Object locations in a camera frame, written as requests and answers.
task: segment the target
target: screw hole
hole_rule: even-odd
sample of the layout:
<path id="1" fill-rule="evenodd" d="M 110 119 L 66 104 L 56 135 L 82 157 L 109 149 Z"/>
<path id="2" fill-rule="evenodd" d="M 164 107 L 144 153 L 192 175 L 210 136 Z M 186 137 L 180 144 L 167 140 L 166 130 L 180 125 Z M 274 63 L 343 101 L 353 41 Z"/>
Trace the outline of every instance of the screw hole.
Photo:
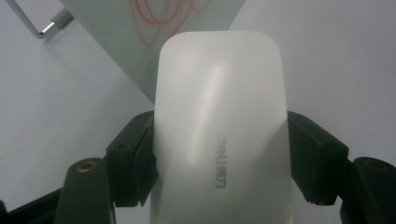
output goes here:
<path id="1" fill-rule="evenodd" d="M 119 144 L 119 149 L 123 149 L 123 148 L 126 148 L 126 145 L 125 144 Z"/>

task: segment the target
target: white table surface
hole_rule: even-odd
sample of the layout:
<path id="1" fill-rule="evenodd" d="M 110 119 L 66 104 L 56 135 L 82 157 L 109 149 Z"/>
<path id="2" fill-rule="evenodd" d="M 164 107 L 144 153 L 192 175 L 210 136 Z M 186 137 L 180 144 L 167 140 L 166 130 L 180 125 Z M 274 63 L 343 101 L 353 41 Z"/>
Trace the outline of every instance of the white table surface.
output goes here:
<path id="1" fill-rule="evenodd" d="M 38 27 L 62 6 L 20 0 Z M 279 45 L 288 110 L 350 148 L 351 160 L 396 164 L 396 2 L 247 0 L 233 30 Z M 77 21 L 33 38 L 0 1 L 0 199 L 11 210 L 62 186 L 75 161 L 103 157 L 135 115 L 153 104 Z M 336 206 L 293 188 L 295 223 L 341 223 Z M 117 209 L 118 223 L 149 223 L 149 207 Z"/>

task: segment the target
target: white background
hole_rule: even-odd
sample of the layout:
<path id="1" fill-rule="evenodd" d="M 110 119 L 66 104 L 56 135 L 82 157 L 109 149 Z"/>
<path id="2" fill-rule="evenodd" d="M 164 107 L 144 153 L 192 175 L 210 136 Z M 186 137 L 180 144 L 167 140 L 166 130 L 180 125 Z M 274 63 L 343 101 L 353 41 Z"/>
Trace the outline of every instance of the white background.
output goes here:
<path id="1" fill-rule="evenodd" d="M 19 3 L 39 29 L 62 8 Z M 351 160 L 396 164 L 395 1 L 247 0 L 231 29 L 261 31 L 279 45 L 288 110 L 347 144 Z M 8 210 L 60 188 L 72 163 L 103 157 L 123 126 L 151 109 L 77 21 L 37 40 L 0 1 L 0 199 Z M 341 223 L 340 200 L 318 207 L 293 193 L 295 223 Z M 149 223 L 148 206 L 117 213 L 118 223 Z"/>

